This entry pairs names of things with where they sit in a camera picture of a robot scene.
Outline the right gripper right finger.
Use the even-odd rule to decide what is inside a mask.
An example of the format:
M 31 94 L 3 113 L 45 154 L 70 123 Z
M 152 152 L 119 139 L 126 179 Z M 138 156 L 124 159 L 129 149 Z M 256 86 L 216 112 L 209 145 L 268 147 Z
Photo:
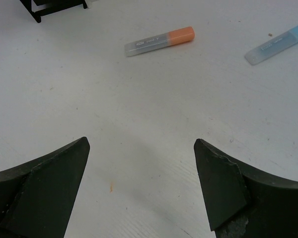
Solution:
M 257 169 L 202 139 L 194 152 L 216 237 L 298 238 L 298 181 Z

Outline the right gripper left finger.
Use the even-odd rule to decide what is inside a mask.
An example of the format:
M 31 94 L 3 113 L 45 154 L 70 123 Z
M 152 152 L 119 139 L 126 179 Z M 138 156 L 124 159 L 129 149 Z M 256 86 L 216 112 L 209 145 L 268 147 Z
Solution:
M 90 144 L 77 139 L 0 172 L 0 238 L 63 238 Z

